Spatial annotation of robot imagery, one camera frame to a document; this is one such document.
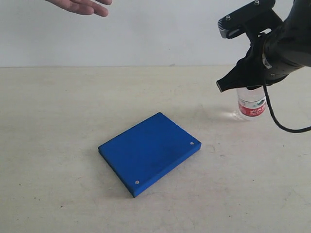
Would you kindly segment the person's bare hand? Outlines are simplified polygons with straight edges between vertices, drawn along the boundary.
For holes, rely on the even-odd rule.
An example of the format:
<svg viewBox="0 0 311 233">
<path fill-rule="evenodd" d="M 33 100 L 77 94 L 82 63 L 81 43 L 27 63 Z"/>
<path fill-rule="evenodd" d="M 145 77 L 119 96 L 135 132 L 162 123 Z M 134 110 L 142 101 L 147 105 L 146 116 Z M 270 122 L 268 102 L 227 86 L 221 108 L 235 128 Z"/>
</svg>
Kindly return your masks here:
<svg viewBox="0 0 311 233">
<path fill-rule="evenodd" d="M 47 2 L 74 14 L 108 16 L 108 9 L 112 0 L 47 0 Z"/>
</svg>

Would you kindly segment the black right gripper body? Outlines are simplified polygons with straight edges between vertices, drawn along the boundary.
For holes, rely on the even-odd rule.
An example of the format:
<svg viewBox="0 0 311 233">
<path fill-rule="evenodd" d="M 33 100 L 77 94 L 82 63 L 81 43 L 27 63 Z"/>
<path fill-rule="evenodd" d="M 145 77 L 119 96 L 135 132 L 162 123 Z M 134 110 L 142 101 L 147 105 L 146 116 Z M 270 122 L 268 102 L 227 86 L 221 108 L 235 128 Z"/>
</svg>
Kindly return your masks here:
<svg viewBox="0 0 311 233">
<path fill-rule="evenodd" d="M 263 79 L 266 68 L 262 61 L 263 45 L 267 34 L 260 33 L 258 37 L 250 43 L 244 58 L 238 61 L 240 67 L 238 88 L 255 90 L 263 86 Z"/>
</svg>

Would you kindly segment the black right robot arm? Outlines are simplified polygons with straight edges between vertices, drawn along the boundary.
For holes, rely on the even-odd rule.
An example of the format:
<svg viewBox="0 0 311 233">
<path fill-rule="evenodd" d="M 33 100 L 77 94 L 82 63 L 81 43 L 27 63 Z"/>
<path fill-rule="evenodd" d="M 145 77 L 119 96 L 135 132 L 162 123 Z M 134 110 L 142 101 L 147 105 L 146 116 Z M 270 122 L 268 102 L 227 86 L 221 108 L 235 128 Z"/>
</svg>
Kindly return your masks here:
<svg viewBox="0 0 311 233">
<path fill-rule="evenodd" d="M 225 39 L 246 34 L 250 48 L 216 84 L 220 92 L 270 86 L 311 65 L 311 2 L 295 0 L 288 17 L 274 11 L 274 0 L 254 0 L 218 20 Z"/>
</svg>

